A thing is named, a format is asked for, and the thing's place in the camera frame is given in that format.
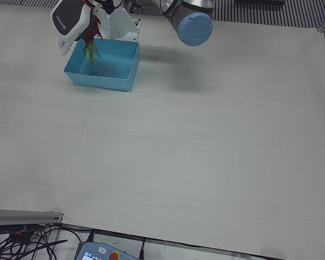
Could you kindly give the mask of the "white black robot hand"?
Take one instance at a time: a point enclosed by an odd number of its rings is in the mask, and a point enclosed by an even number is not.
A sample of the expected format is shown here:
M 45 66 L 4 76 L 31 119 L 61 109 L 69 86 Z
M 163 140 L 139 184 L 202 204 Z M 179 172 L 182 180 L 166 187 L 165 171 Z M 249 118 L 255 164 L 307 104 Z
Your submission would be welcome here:
M 62 56 L 93 23 L 94 5 L 86 1 L 58 1 L 53 7 L 50 20 L 58 35 L 58 46 Z

